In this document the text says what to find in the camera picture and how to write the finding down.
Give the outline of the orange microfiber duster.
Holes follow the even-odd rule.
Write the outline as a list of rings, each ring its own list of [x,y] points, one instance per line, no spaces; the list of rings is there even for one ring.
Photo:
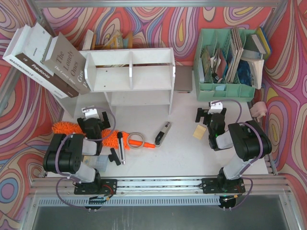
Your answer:
[[[63,122],[63,121],[55,123],[52,126],[52,131],[54,132],[54,134],[66,134],[66,135],[71,133],[84,134],[78,124],[72,122]],[[102,141],[103,146],[118,149],[118,138],[117,138],[118,131],[115,130],[111,135],[109,135],[110,133],[111,133],[110,129],[105,129],[102,131],[102,137],[104,138]],[[123,142],[125,150],[130,150],[129,144],[132,147],[141,146],[142,141],[129,138],[129,141],[127,142],[129,133],[122,132],[122,134],[123,134]]]

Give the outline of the black silver pen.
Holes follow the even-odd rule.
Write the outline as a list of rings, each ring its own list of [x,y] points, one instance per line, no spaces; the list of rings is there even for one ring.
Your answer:
[[[125,148],[124,148],[122,132],[117,133],[117,138],[118,138],[118,149],[119,149],[120,162],[121,164],[125,165]]]

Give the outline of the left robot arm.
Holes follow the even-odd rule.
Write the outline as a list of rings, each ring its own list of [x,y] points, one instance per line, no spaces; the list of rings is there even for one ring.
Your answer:
[[[84,156],[99,156],[103,143],[102,131],[110,128],[106,112],[99,117],[95,109],[87,110],[77,122],[82,133],[55,134],[43,159],[46,172],[73,180],[76,195],[110,195],[111,188],[101,179],[97,169],[83,162]]]

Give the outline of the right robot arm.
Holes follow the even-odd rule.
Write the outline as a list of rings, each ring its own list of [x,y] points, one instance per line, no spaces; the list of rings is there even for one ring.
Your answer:
[[[205,194],[244,193],[242,174],[258,159],[272,151],[272,143],[254,120],[232,123],[225,128],[226,108],[218,113],[202,108],[197,109],[195,122],[200,122],[209,131],[208,141],[214,151],[235,149],[230,162],[219,170],[215,178],[203,178],[199,184]]]

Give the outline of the white wooden bookshelf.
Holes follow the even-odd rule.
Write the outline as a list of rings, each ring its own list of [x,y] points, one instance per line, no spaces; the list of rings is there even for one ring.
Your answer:
[[[107,102],[118,106],[167,105],[171,111],[176,78],[172,48],[81,51],[86,58],[85,79],[90,93],[57,98],[75,117],[77,108]]]

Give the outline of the yellow sticky note pad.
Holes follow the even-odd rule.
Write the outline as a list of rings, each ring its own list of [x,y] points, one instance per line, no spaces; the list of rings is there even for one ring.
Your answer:
[[[198,140],[201,140],[204,133],[206,132],[207,128],[201,125],[197,125],[194,133],[193,133],[193,137],[197,138]]]

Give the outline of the black T-shaped clip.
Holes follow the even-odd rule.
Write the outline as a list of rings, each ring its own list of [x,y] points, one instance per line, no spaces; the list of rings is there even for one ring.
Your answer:
[[[108,155],[108,159],[110,162],[115,162],[117,166],[121,165],[121,161],[118,158],[118,155],[114,148],[110,149],[111,154]]]

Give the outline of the pink tape dispenser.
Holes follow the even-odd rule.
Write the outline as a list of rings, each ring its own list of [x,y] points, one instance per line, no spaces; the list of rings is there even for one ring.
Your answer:
[[[267,107],[266,107],[266,103],[259,101],[257,103],[255,103],[251,108],[250,108],[250,113],[251,116],[256,118],[256,120],[258,122],[260,122],[260,120],[266,116],[267,113]]]

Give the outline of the mint green desk organizer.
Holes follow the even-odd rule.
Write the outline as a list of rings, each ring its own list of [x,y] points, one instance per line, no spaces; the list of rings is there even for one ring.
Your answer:
[[[193,65],[198,101],[254,98],[255,88],[242,84],[237,73],[247,36],[254,33],[237,27],[201,29]]]

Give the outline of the grey notebook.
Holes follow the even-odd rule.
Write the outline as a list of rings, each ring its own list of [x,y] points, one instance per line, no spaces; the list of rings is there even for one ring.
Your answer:
[[[174,90],[179,92],[192,91],[192,67],[176,66]]]

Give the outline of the black white stapler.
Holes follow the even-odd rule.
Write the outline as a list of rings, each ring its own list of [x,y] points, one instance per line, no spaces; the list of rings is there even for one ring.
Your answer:
[[[171,125],[172,125],[171,122],[166,122],[163,128],[159,131],[154,141],[154,144],[156,147],[161,146],[162,142],[164,141],[167,133],[169,132],[171,128]]]

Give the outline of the white paperback book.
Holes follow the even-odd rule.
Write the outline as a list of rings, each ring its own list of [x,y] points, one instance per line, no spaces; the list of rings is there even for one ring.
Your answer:
[[[249,65],[250,74],[251,74],[251,86],[259,90],[262,84],[264,59],[241,57],[241,60],[245,61]]]

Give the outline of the The Lonely Ones book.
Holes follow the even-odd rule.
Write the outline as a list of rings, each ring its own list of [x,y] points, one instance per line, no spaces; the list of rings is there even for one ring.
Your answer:
[[[62,34],[52,38],[43,64],[79,94],[87,94],[90,88],[85,80],[86,58]]]

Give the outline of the white Mademoiselle book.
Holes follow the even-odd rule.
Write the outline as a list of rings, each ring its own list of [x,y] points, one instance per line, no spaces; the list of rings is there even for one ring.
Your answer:
[[[38,23],[17,29],[3,59],[59,98],[71,96],[42,59],[52,36]]]

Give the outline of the blue yellow book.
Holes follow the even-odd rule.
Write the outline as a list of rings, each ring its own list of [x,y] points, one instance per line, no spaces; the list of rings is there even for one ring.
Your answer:
[[[272,54],[272,47],[262,27],[258,27],[254,34],[250,35],[259,52],[263,54],[263,59],[267,60]]]

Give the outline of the books behind shelf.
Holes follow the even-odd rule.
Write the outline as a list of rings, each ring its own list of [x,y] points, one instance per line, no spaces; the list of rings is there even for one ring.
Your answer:
[[[85,37],[77,47],[78,50],[109,50],[131,49],[133,46],[133,32],[130,31],[125,37],[120,31],[115,31],[103,44],[97,44],[97,35],[87,30]]]

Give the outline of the brown Fredonia book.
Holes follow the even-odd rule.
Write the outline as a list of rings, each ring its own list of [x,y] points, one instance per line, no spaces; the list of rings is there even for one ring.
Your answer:
[[[52,94],[61,99],[74,98],[79,93],[42,63],[48,41],[48,38],[39,40],[37,37],[28,35],[21,51],[15,57],[28,67],[34,78]]]

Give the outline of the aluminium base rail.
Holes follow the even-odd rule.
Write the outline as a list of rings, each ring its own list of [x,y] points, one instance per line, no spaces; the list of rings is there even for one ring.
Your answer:
[[[118,196],[200,196],[203,176],[190,177],[117,177]],[[251,185],[251,195],[280,195],[290,193],[290,183],[284,176],[266,174],[249,175],[244,180],[245,189]],[[30,186],[30,193],[54,195],[55,186],[59,178],[45,177],[34,179]]]

